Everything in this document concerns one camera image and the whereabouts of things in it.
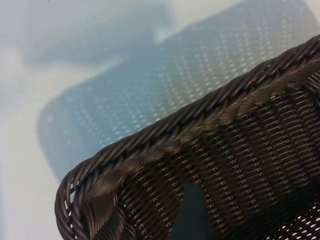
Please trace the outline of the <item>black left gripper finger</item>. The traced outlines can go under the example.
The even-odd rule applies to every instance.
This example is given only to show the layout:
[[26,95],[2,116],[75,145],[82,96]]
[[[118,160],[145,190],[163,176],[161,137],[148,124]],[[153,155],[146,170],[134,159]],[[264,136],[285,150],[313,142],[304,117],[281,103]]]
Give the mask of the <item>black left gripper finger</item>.
[[181,210],[172,228],[172,239],[209,239],[205,192],[199,184],[189,183],[184,188]]

